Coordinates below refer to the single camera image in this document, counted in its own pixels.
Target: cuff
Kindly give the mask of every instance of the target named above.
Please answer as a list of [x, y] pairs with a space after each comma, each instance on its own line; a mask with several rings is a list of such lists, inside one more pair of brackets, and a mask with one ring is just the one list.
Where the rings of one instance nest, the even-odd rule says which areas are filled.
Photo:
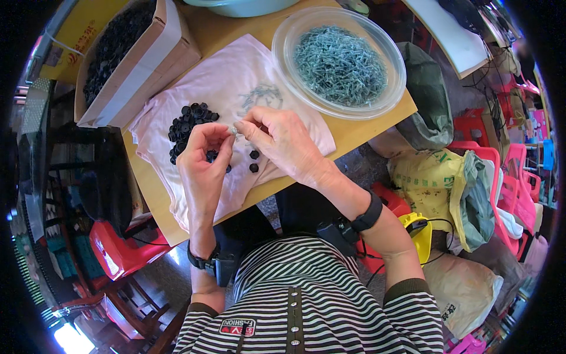
[[206, 312], [211, 317], [218, 316], [218, 312], [216, 312], [216, 310], [214, 310], [207, 304], [203, 304], [202, 302], [193, 302], [192, 304], [190, 304], [187, 309], [187, 313], [189, 312]]
[[387, 290], [387, 292], [385, 293], [385, 298], [383, 299], [383, 304], [385, 305], [391, 300], [395, 300], [396, 298], [403, 295], [417, 292], [426, 292], [430, 294], [430, 289], [428, 288], [426, 281], [421, 278], [405, 279], [393, 285], [389, 288], [389, 290]]

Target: shirt logo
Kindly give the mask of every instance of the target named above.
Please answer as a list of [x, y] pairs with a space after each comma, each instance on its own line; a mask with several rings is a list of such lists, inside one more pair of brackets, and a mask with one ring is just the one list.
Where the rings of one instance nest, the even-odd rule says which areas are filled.
[[246, 337], [253, 336], [255, 333], [254, 319], [245, 319], [245, 318], [225, 319], [222, 321], [222, 324], [220, 325], [218, 332], [222, 334], [241, 336], [244, 323], [247, 324], [245, 336]]

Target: wrist-mounted device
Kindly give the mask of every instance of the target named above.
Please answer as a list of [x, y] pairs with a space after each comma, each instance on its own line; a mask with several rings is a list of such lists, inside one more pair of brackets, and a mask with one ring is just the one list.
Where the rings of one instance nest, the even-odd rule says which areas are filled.
[[216, 284], [218, 284], [219, 287], [227, 287], [232, 274], [236, 271], [234, 254], [223, 253], [220, 250], [220, 244], [218, 242], [211, 256], [208, 259], [202, 259], [195, 257], [191, 253], [191, 240], [189, 240], [187, 244], [187, 257], [188, 261], [191, 262], [193, 266], [201, 270], [206, 270], [208, 275], [214, 276], [216, 278]]
[[321, 223], [316, 229], [320, 238], [330, 242], [346, 257], [358, 255], [356, 243], [359, 241], [359, 233], [372, 228], [383, 209], [381, 199], [372, 190], [367, 191], [370, 192], [371, 202], [365, 213], [352, 222], [341, 217], [331, 224]]

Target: black and white striped shirt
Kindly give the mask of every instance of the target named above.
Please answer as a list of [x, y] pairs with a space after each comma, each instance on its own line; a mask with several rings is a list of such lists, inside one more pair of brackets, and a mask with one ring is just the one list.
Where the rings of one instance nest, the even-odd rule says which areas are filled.
[[254, 250], [221, 314], [189, 306], [174, 353], [442, 353], [436, 301], [422, 279], [391, 287], [384, 306], [360, 283], [354, 259], [314, 237]]

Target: hand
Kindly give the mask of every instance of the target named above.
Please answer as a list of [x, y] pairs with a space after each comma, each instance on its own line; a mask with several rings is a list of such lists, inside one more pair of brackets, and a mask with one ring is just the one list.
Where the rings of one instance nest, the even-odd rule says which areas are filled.
[[314, 187], [328, 160], [296, 113], [255, 106], [234, 127], [291, 178]]
[[[234, 138], [225, 125], [197, 125], [192, 130], [187, 147], [177, 157], [177, 169], [187, 199], [191, 235], [199, 228], [212, 227], [226, 167], [232, 158]], [[207, 162], [208, 150], [218, 151], [218, 157], [212, 164]]]

